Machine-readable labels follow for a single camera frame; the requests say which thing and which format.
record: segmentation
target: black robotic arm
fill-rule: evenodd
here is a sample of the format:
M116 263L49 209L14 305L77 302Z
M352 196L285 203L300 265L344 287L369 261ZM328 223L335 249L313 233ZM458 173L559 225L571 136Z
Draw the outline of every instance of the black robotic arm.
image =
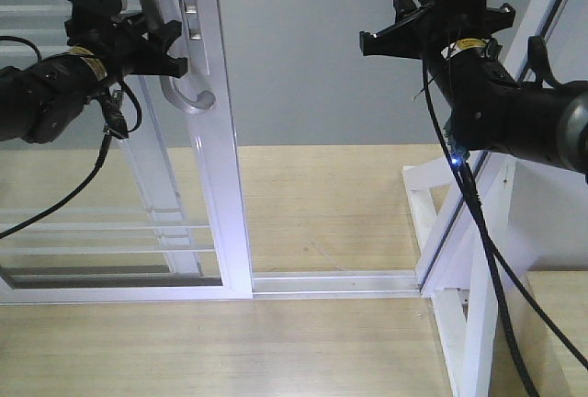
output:
M112 138L126 139L141 125L141 105L124 77L128 74L181 77L187 59L167 55L180 36L182 25L170 21L148 28L143 13L120 14L126 0L68 0L72 18L65 22L67 52L42 59L29 40L0 36L0 40L25 43L38 61L21 71L13 66L0 70L0 141L21 138L27 142L55 140L84 106L98 101L105 119L104 138L94 168L82 183L53 206L0 233L0 239L28 227L63 207L94 179L104 164ZM120 90L110 93L118 83ZM120 104L127 94L137 110L130 129Z
M513 25L508 4L486 0L394 0L396 23L362 32L364 55L422 59L447 102L449 142L588 174L588 82L559 83L545 42L529 39L536 81L519 84L498 60L492 34ZM543 87L543 82L550 87Z

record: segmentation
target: glass pane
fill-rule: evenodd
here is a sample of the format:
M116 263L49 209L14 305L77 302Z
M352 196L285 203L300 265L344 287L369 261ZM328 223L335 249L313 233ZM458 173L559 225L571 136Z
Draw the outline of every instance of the glass pane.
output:
M128 12L140 10L138 0L128 2ZM1 35L31 39L43 56L67 49L70 3L0 0L0 7ZM26 46L3 43L0 53L0 67L34 61ZM184 115L164 98L157 77L128 83L143 108L141 128L130 141L113 142L96 179L64 208L0 241L0 274L15 288L221 284ZM127 99L123 112L131 127L136 114ZM55 142L0 142L0 231L80 184L103 125L92 102Z

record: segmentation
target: white support frame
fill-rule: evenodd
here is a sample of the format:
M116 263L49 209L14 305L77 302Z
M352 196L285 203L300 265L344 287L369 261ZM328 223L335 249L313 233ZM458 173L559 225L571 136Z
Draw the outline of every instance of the white support frame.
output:
M539 32L554 1L531 0L504 61L513 76L523 71L526 39ZM423 296L433 301L454 397L482 397L488 395L492 372L496 298L473 222L463 208L458 210L460 195L455 185L439 214L432 210L434 206L426 192L439 181L429 177L426 182L426 178L436 175L430 169L433 165L439 162L407 168L404 172L413 223L422 248L417 277ZM514 159L494 153L478 175L484 213L499 248L505 244L515 169ZM468 263L464 264L463 255L467 253L473 253L473 257L466 258ZM467 319L461 312L458 288L469 290Z

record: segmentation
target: wooden floor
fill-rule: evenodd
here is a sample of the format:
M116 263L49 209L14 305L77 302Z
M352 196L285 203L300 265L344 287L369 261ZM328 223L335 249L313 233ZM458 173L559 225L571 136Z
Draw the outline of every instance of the wooden floor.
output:
M3 397L450 395L425 300L0 307Z
M414 144L240 148L254 270L414 268L401 170L440 154Z

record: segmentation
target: wall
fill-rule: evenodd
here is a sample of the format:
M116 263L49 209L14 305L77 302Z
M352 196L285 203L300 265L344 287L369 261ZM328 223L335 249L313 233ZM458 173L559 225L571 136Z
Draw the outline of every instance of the wall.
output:
M513 29L528 0L509 2ZM238 141L248 144L435 142L417 61L363 58L358 32L392 23L392 0L220 0ZM440 112L446 103L438 97Z

